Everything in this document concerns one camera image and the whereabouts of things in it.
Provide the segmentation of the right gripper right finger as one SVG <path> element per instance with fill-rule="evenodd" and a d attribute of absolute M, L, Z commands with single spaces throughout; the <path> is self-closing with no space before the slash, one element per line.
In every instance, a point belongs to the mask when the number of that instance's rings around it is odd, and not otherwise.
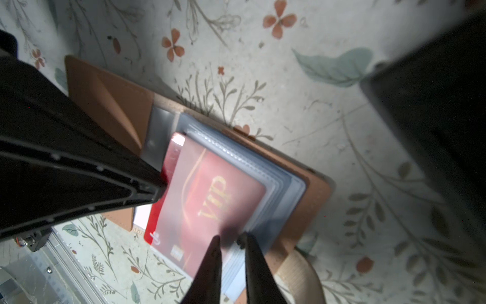
<path fill-rule="evenodd" d="M 245 251 L 246 296 L 249 304 L 285 304 L 277 283 L 256 238 L 250 233 L 242 233 L 237 244 Z"/>

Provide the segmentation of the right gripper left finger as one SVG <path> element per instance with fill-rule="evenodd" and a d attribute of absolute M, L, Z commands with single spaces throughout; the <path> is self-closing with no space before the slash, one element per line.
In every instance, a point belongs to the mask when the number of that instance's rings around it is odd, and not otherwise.
<path fill-rule="evenodd" d="M 219 304 L 221 297 L 221 241 L 214 236 L 181 304 Z"/>

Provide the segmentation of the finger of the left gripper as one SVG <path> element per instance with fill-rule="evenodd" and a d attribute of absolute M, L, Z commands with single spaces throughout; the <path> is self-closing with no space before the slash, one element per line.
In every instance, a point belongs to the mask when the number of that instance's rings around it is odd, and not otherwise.
<path fill-rule="evenodd" d="M 1 239 L 158 201 L 161 174 L 102 130 L 1 33 Z"/>

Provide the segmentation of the red VIP card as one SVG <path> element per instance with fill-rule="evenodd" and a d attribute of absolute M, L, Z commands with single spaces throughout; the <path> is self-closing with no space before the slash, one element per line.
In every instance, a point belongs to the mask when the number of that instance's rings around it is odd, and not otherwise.
<path fill-rule="evenodd" d="M 214 236 L 227 254 L 267 189 L 211 150 L 175 132 L 163 161 L 168 187 L 149 216 L 144 239 L 190 277 Z"/>

